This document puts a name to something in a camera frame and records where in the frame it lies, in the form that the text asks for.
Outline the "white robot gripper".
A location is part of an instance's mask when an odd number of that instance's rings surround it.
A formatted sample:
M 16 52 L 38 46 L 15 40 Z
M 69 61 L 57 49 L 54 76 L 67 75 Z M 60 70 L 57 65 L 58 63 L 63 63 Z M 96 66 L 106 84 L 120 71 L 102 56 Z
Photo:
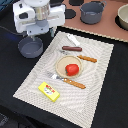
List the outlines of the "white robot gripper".
M 47 33 L 54 37 L 54 27 L 65 23 L 65 6 L 50 2 L 16 2 L 13 4 L 16 31 L 28 36 Z

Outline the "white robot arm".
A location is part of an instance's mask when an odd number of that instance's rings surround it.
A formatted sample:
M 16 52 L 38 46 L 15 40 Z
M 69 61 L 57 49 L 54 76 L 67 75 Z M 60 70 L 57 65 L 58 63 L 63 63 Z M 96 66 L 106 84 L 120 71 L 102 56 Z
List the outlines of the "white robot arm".
M 65 6 L 50 0 L 19 0 L 13 4 L 13 13 L 16 31 L 28 36 L 47 33 L 65 23 Z

